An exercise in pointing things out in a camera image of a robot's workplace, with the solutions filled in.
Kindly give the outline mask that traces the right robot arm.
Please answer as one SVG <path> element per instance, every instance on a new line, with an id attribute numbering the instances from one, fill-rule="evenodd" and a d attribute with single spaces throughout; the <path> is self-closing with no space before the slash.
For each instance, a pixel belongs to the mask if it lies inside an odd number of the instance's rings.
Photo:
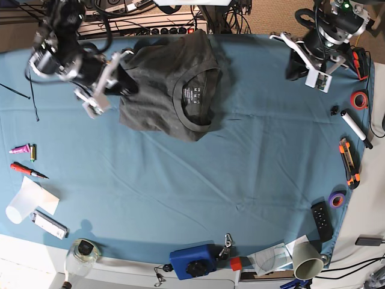
<path id="1" fill-rule="evenodd" d="M 99 13 L 106 28 L 106 43 L 98 48 L 92 42 L 79 42 L 78 29 L 86 17 L 87 6 Z M 106 95 L 127 96 L 138 93 L 138 84 L 122 67 L 131 49 L 105 57 L 112 45 L 112 32 L 107 13 L 95 1 L 49 1 L 47 15 L 37 30 L 28 64 L 49 84 L 47 78 L 56 75 L 56 83 L 70 82 L 75 95 L 86 100 L 97 88 Z"/>

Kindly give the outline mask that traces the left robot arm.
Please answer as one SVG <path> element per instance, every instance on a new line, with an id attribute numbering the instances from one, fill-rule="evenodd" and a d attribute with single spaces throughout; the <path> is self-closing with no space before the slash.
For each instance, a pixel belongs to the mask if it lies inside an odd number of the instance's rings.
<path id="1" fill-rule="evenodd" d="M 315 1 L 312 9 L 295 12 L 296 21 L 308 29 L 302 38 L 280 33 L 279 39 L 291 49 L 285 77 L 295 81 L 306 79 L 309 87 L 325 90 L 334 70 L 345 66 L 356 72 L 360 80 L 367 78 L 365 64 L 359 55 L 362 48 L 353 48 L 350 40 L 371 30 L 371 20 L 359 1 Z"/>

